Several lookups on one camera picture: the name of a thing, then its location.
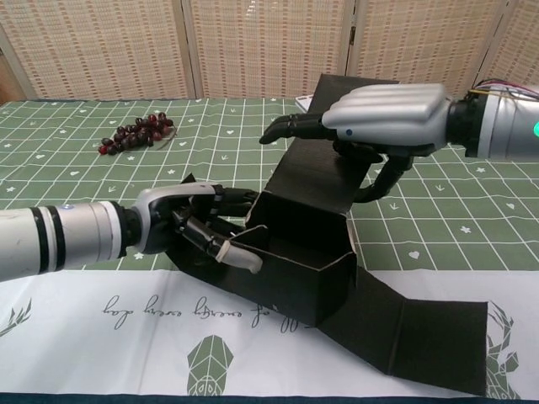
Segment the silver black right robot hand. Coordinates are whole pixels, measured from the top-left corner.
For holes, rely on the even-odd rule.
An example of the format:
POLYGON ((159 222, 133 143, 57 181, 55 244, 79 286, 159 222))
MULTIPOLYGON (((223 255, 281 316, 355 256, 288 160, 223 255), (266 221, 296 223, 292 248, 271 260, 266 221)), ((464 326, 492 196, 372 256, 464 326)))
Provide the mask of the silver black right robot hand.
POLYGON ((321 113, 288 114, 272 121, 262 145, 280 138, 324 139, 380 161, 381 178, 358 189, 356 203, 385 197, 415 157, 427 157, 448 143, 447 123, 454 98, 439 83, 373 84, 350 90, 321 113))

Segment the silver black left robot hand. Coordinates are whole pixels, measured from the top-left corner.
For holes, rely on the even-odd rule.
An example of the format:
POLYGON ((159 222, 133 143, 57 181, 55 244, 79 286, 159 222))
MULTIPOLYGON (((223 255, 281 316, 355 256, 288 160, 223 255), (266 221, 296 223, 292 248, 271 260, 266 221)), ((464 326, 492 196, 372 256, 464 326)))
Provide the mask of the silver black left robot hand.
POLYGON ((129 244, 143 254, 164 253, 180 237, 217 263, 258 273, 263 259, 232 244, 212 229, 220 209, 246 198, 238 189, 214 182, 191 182, 145 189, 130 208, 129 244))

